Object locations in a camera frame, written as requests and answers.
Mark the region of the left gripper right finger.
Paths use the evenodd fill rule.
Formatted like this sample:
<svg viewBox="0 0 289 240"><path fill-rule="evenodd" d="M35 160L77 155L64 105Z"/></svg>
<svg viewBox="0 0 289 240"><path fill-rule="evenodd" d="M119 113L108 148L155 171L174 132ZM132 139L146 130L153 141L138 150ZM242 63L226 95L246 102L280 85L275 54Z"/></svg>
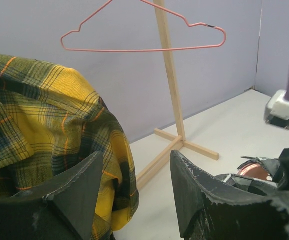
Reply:
<svg viewBox="0 0 289 240"><path fill-rule="evenodd" d="M289 240L289 191L254 194L170 154L179 233L186 240Z"/></svg>

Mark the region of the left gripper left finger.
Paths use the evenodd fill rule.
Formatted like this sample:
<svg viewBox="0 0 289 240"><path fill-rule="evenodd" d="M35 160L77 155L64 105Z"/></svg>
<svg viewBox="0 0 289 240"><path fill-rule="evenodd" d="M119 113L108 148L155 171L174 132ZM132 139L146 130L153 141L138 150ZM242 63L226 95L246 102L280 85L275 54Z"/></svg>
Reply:
<svg viewBox="0 0 289 240"><path fill-rule="evenodd" d="M101 152L50 180L0 199L0 240L88 240L103 168Z"/></svg>

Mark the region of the yellow plaid shirt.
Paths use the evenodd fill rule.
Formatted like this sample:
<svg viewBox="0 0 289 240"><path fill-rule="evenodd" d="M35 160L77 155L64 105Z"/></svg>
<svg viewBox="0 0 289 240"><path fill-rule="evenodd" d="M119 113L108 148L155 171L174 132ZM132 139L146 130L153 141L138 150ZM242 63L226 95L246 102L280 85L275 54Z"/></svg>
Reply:
<svg viewBox="0 0 289 240"><path fill-rule="evenodd" d="M42 184L96 151L103 154L103 170L90 238L111 240L139 204L119 122L75 69L0 54L0 199Z"/></svg>

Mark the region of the black white checkered shirt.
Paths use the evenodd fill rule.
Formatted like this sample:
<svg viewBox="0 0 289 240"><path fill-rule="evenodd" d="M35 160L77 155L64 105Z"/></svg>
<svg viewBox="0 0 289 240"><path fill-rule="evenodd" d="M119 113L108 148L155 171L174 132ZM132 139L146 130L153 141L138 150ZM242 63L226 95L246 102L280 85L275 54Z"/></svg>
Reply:
<svg viewBox="0 0 289 240"><path fill-rule="evenodd" d="M276 158L244 157L247 161L237 168L237 173L217 175L216 178L237 189L267 196L277 191L284 177L280 162Z"/></svg>

